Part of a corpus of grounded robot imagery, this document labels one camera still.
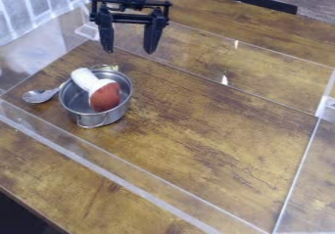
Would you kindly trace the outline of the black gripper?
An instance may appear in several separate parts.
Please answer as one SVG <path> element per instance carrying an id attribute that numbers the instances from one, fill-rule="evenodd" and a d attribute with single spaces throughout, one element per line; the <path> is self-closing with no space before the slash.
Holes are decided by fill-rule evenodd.
<path id="1" fill-rule="evenodd" d="M 154 54 L 169 24 L 170 1 L 91 0 L 90 19 L 99 26 L 101 45 L 107 53 L 114 50 L 114 23 L 146 24 L 145 50 Z"/>

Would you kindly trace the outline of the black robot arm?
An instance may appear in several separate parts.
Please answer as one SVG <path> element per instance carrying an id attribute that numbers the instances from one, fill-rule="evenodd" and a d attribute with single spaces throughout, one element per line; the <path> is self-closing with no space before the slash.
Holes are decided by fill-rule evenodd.
<path id="1" fill-rule="evenodd" d="M 99 26 L 101 45 L 107 53 L 114 50 L 114 25 L 134 23 L 145 25 L 143 48 L 154 54 L 163 30 L 169 25 L 170 1 L 158 0 L 91 0 L 90 20 Z"/>

